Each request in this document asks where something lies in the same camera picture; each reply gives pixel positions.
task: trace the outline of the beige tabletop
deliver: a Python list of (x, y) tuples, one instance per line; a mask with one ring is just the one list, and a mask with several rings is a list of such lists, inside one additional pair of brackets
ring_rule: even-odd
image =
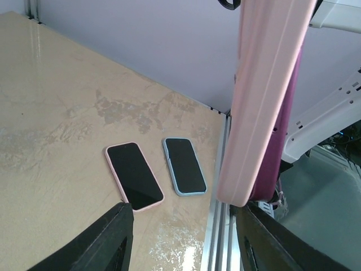
[[(199, 270), (224, 115), (15, 13), (0, 15), (0, 270), (24, 270), (121, 201), (104, 148), (140, 145), (165, 201), (134, 216), (130, 270)], [(209, 191), (179, 197), (165, 137)]]

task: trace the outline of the pink smartphone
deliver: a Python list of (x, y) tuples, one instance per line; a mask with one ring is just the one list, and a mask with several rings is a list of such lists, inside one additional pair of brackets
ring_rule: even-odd
[(135, 142), (107, 147), (105, 156), (118, 184), (123, 200), (133, 212), (141, 212), (160, 204), (164, 194)]

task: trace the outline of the gray floor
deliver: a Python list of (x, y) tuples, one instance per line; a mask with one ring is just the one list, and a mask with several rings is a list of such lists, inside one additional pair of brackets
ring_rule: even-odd
[(285, 206), (275, 218), (351, 270), (361, 270), (361, 180), (348, 163), (317, 148), (281, 175)]

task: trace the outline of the blue phone case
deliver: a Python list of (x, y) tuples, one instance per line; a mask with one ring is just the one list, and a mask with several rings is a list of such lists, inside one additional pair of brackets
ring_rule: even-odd
[[(170, 158), (169, 158), (168, 147), (167, 147), (167, 144), (166, 144), (167, 139), (185, 139), (185, 140), (188, 140), (191, 143), (193, 152), (194, 152), (194, 154), (196, 156), (197, 163), (198, 163), (199, 169), (201, 170), (201, 174), (202, 174), (202, 177), (203, 177), (203, 180), (204, 180), (204, 185), (205, 185), (205, 191), (204, 192), (182, 193), (182, 192), (179, 191), (178, 185), (177, 185), (177, 179), (175, 178), (173, 167), (171, 165), (171, 161), (170, 161)], [(200, 166), (196, 151), (195, 151), (195, 149), (193, 147), (192, 141), (190, 141), (188, 138), (183, 138), (183, 137), (167, 137), (167, 138), (163, 139), (163, 148), (164, 148), (164, 153), (165, 153), (165, 157), (166, 157), (166, 160), (167, 160), (167, 163), (168, 163), (169, 172), (170, 172), (171, 180), (173, 182), (175, 193), (177, 193), (178, 196), (195, 196), (195, 195), (203, 195), (203, 194), (205, 194), (207, 192), (207, 190), (208, 190), (208, 187), (207, 187), (207, 183), (205, 181), (204, 174), (203, 174), (202, 168)]]

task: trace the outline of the white wall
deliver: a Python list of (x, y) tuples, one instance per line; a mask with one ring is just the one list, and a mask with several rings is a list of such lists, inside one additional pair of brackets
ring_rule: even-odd
[[(240, 10), (217, 0), (42, 1), (51, 28), (169, 88), (230, 108)], [(292, 119), (361, 64), (361, 34), (307, 31)]]
[(24, 0), (0, 0), (0, 14), (8, 11), (25, 14)]

